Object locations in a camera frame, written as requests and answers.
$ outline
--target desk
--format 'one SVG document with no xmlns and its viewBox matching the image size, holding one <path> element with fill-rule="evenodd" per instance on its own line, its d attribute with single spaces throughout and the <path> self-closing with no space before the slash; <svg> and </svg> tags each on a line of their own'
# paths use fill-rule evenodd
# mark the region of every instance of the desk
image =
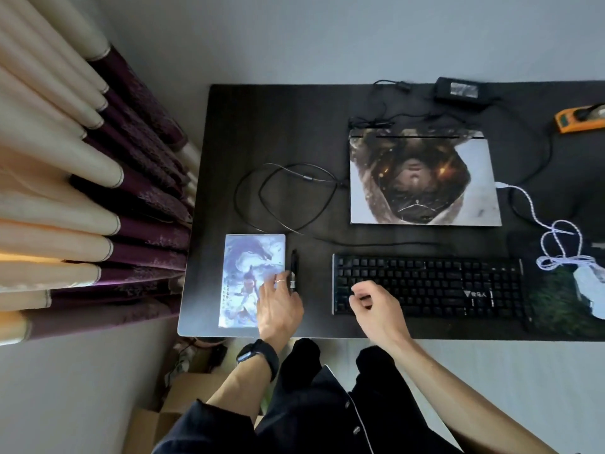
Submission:
<svg viewBox="0 0 605 454">
<path fill-rule="evenodd" d="M 605 101 L 605 82 L 497 83 L 491 86 L 508 108 L 497 106 L 472 117 L 489 141 L 498 181 L 515 184 L 533 171 L 546 155 L 546 127 L 564 108 Z M 255 336 L 255 329 L 218 327 L 225 234 L 254 233 L 236 215 L 232 196 L 238 180 L 264 162 L 309 162 L 328 169 L 338 178 L 349 177 L 347 121 L 350 116 L 378 116 L 383 103 L 387 114 L 426 113 L 435 107 L 430 84 L 419 84 L 411 94 L 392 87 L 370 85 L 248 86 L 215 85 L 210 89 L 201 169 L 193 215 L 193 233 L 178 332 L 183 336 Z M 453 113 L 464 115 L 458 110 Z M 409 127 L 419 127 L 409 119 Z M 443 119 L 435 125 L 452 125 Z M 542 132 L 544 137 L 532 133 Z M 556 136 L 550 166 L 527 186 L 539 215 L 552 221 L 566 217 L 578 197 L 595 186 L 605 165 L 605 132 Z M 251 221 L 282 234 L 283 229 L 261 209 L 256 192 L 264 174 L 253 175 L 242 188 L 239 204 Z M 303 223 L 323 204 L 329 187 L 308 184 L 290 175 L 276 175 L 266 188 L 269 203 L 286 223 Z M 438 241 L 452 244 L 461 257 L 507 257 L 507 233 L 529 228 L 511 213 L 504 192 L 498 193 L 501 228 L 437 226 L 351 225 L 349 192 L 338 190 L 331 205 L 309 227 L 323 236 L 351 243 L 395 240 Z M 519 198 L 518 206 L 526 210 Z M 581 211 L 582 228 L 603 223 L 602 211 Z M 311 238 L 288 235 L 287 255 L 300 254 L 299 292 L 305 317 L 296 336 L 311 338 L 365 337 L 353 316 L 331 314 L 331 256 L 346 249 Z M 438 255 L 426 246 L 368 247 L 358 253 L 374 255 Z M 409 318 L 413 337 L 429 339 L 544 339 L 524 331 L 514 321 Z"/>
</svg>

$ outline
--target person's right arm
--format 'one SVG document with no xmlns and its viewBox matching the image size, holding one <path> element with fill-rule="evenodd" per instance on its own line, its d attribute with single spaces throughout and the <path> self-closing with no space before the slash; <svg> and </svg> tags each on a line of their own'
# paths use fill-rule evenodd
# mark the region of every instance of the person's right arm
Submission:
<svg viewBox="0 0 605 454">
<path fill-rule="evenodd" d="M 372 281 L 353 286 L 350 304 L 367 337 L 399 363 L 463 447 L 496 454 L 556 451 L 451 374 L 416 343 L 399 302 Z"/>
</svg>

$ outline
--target black mechanical keyboard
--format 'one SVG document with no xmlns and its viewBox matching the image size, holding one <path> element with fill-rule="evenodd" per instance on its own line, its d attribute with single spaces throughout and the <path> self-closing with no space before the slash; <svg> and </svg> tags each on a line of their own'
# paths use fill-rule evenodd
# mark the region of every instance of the black mechanical keyboard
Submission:
<svg viewBox="0 0 605 454">
<path fill-rule="evenodd" d="M 530 317 L 518 259 L 368 257 L 333 255 L 333 314 L 352 314 L 351 287 L 382 285 L 413 317 Z"/>
</svg>

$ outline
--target white piping on shirt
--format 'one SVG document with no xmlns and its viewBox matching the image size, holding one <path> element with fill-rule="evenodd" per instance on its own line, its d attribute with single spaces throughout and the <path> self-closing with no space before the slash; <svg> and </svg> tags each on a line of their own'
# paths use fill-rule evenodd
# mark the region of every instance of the white piping on shirt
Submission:
<svg viewBox="0 0 605 454">
<path fill-rule="evenodd" d="M 330 370 L 330 373 L 332 373 L 332 370 L 330 369 L 330 367 L 328 365 L 324 365 L 324 366 Z M 363 430 L 364 430 L 364 435 L 366 437 L 366 441 L 368 443 L 368 447 L 370 448 L 370 453 L 374 454 L 374 450 L 372 449 L 372 445 L 370 443 L 370 439 L 368 438 L 368 432 L 366 430 L 366 426 L 364 425 L 363 420 L 361 420 L 361 416 L 359 415 L 359 411 L 357 411 L 357 405 L 355 404 L 355 400 L 353 399 L 353 397 L 351 397 L 351 395 L 347 394 L 347 396 L 351 400 L 351 402 L 353 404 L 353 407 L 355 408 L 355 413 L 357 414 L 357 419 L 359 419 L 359 423 L 361 424 L 361 428 L 363 428 Z"/>
</svg>

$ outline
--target black pen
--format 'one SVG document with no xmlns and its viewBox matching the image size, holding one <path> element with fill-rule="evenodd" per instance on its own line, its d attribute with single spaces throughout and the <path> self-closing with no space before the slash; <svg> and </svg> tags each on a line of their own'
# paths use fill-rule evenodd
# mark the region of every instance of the black pen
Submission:
<svg viewBox="0 0 605 454">
<path fill-rule="evenodd" d="M 297 290 L 298 253 L 294 249 L 290 257 L 290 293 Z"/>
</svg>

